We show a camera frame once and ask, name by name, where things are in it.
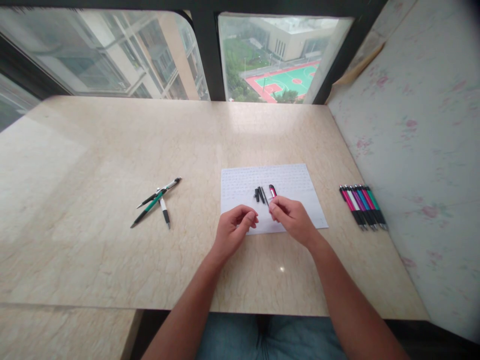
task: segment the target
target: glass window pane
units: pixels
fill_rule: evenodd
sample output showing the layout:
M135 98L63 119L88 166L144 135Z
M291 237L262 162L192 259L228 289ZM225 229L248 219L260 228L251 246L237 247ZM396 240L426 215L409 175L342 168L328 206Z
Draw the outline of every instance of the glass window pane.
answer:
M174 12L1 8L0 33L74 95L210 100L195 34Z
M38 104L35 96L0 74L0 132Z
M352 23L351 18L222 13L226 98L311 104Z

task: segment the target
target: basketball court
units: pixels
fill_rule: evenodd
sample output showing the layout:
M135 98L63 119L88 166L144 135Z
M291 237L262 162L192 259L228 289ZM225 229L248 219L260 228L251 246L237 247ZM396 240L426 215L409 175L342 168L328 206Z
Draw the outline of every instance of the basketball court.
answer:
M281 95L285 90L295 90L302 98L308 91L319 61L289 67L276 72L247 77L246 82L267 102L276 103L273 93Z

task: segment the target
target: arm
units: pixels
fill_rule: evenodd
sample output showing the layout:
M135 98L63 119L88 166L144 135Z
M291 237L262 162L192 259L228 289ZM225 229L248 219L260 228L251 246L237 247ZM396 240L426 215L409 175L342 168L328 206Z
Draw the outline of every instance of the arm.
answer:
M220 216L213 247L151 341L143 360L195 357L220 272L242 244L249 228L257 227L257 216L255 210L245 205Z
M276 196L270 203L270 213L312 255L333 327L348 358L408 359L330 244L315 229L303 205Z

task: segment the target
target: hand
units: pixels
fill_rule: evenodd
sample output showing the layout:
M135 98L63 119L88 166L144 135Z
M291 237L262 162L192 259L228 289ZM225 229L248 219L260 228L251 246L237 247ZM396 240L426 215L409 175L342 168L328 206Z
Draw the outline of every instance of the hand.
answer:
M224 212L218 221L215 242L210 253L220 262L226 262L240 247L249 229L257 227L258 215L255 210L245 205L238 205Z
M270 202L269 212L273 221L280 222L288 233L306 248L321 237L300 201L275 196Z

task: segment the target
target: jeans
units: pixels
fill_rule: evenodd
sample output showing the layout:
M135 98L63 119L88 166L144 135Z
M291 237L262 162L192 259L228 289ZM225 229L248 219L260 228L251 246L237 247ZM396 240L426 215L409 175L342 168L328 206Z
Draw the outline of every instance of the jeans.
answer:
M346 359L329 317L273 315L260 333L255 315L211 312L196 359Z

